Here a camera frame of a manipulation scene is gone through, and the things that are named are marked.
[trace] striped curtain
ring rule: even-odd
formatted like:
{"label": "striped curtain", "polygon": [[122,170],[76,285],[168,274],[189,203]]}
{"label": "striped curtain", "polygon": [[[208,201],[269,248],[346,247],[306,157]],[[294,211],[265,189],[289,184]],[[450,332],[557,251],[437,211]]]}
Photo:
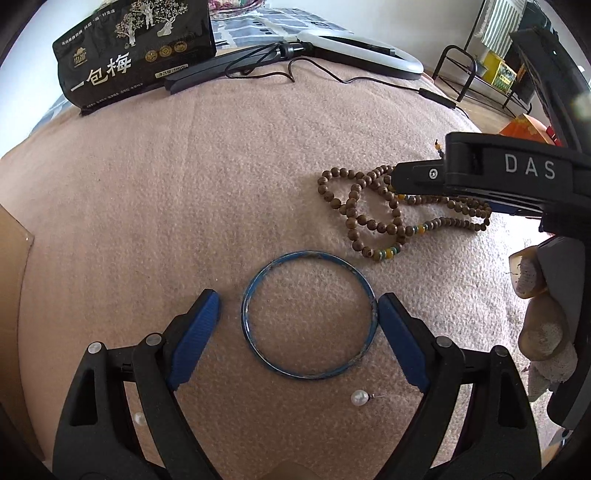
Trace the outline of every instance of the striped curtain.
{"label": "striped curtain", "polygon": [[526,0],[494,0],[481,42],[504,57],[511,46],[509,33],[517,30],[525,10]]}

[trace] black package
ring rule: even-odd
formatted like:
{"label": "black package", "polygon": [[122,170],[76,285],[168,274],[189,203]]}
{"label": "black package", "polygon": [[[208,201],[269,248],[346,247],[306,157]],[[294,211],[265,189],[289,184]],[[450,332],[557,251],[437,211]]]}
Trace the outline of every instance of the black package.
{"label": "black package", "polygon": [[117,0],[53,43],[64,96],[93,112],[216,54],[207,0]]}

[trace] bead necklace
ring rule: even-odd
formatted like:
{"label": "bead necklace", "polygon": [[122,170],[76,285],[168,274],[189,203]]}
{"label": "bead necklace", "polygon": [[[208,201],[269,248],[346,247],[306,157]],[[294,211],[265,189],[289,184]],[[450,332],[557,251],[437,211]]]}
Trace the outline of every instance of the bead necklace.
{"label": "bead necklace", "polygon": [[[352,241],[352,248],[356,252],[361,252],[364,257],[373,258],[375,261],[391,259],[394,255],[401,252],[402,246],[414,235],[423,235],[426,232],[437,230],[442,227],[465,228],[473,232],[483,232],[491,224],[490,216],[491,206],[480,200],[464,197],[443,197],[429,195],[402,195],[396,194],[392,186],[392,174],[395,167],[392,165],[381,165],[372,171],[363,173],[361,171],[347,170],[346,168],[333,167],[330,170],[322,172],[318,179],[318,193],[328,202],[334,210],[338,210],[341,215],[347,217],[345,225],[348,229],[347,237]],[[349,198],[345,203],[335,198],[335,194],[328,188],[328,182],[332,178],[343,178],[353,180],[349,192]],[[361,191],[370,188],[381,195],[392,209],[392,222],[377,222],[375,219],[368,218],[357,211],[357,202],[361,198]],[[407,205],[424,205],[427,203],[443,203],[450,210],[470,217],[482,218],[482,223],[473,223],[469,220],[460,220],[459,218],[439,217],[434,218],[421,225],[403,225],[399,205],[405,202]],[[359,239],[360,234],[358,226],[365,226],[370,231],[385,233],[394,237],[396,241],[392,246],[385,249],[373,249],[365,246]]]}

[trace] pearl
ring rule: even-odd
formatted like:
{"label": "pearl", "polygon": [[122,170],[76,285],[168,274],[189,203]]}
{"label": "pearl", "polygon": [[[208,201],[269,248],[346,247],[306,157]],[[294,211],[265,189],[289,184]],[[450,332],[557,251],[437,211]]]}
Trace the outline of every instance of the pearl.
{"label": "pearl", "polygon": [[351,403],[356,407],[362,407],[369,401],[369,394],[365,390],[355,390],[351,395]]}
{"label": "pearl", "polygon": [[137,413],[134,413],[134,422],[136,422],[136,424],[139,425],[140,427],[145,427],[148,424],[148,422],[146,422],[146,417],[140,411]]}

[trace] pink blanket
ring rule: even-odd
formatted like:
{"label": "pink blanket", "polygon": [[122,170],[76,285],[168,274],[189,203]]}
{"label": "pink blanket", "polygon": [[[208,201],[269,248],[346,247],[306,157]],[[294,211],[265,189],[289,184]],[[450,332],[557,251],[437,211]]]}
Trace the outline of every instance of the pink blanket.
{"label": "pink blanket", "polygon": [[[360,73],[330,68],[343,77]],[[493,215],[484,233],[431,232],[376,264],[351,250],[343,218],[316,192],[327,168],[366,171],[436,158],[436,139],[475,126],[416,93],[341,85],[307,64],[294,70],[295,84],[220,79],[174,96],[156,90],[87,117],[71,109],[0,161],[0,203],[35,235],[21,299],[20,364],[48,456],[87,345],[137,343],[213,288],[223,302],[219,326],[177,398],[220,474],[253,479],[293,460],[327,480],[373,478],[421,398],[382,332],[360,363],[320,382],[270,372],[242,336],[239,309],[250,279],[299,249],[347,259],[376,295],[396,292],[435,335],[473,349],[501,343],[518,368],[527,364],[517,351],[525,301],[512,291],[507,258],[541,241],[535,222]],[[435,88],[424,79],[406,84]],[[336,188],[341,198],[347,190],[344,182]],[[374,197],[364,191],[360,208],[387,218],[387,205]],[[441,215],[450,211],[402,207],[405,223]],[[318,371],[359,349],[369,307],[349,273],[301,261],[268,277],[251,317],[270,358]],[[358,388],[385,397],[354,407],[349,397]],[[129,392],[134,413],[140,407]],[[438,462],[453,451],[468,393],[462,390]],[[546,401],[533,405],[544,445],[553,433]],[[137,429],[156,458],[147,427]]]}

